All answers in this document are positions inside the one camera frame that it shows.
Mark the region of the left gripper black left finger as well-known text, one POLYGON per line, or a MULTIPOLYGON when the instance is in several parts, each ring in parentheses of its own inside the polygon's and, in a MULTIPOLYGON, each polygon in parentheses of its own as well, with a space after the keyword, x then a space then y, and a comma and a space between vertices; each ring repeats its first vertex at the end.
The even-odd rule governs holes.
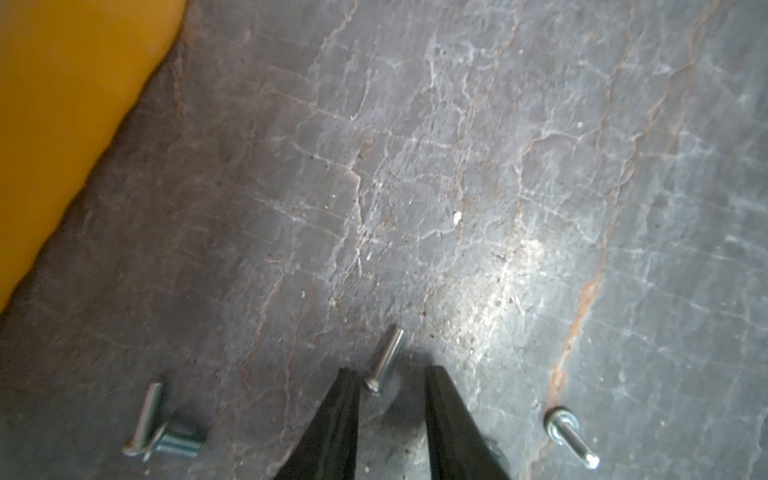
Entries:
POLYGON ((275 479, 354 479, 360 375, 341 368, 308 428, 275 479))

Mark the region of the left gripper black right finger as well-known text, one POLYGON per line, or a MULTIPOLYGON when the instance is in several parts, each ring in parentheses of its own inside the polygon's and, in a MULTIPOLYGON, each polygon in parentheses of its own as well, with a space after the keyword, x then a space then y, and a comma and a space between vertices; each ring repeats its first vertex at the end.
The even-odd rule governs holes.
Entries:
POLYGON ((432 479, 508 479, 447 370, 425 368, 425 423, 432 479))

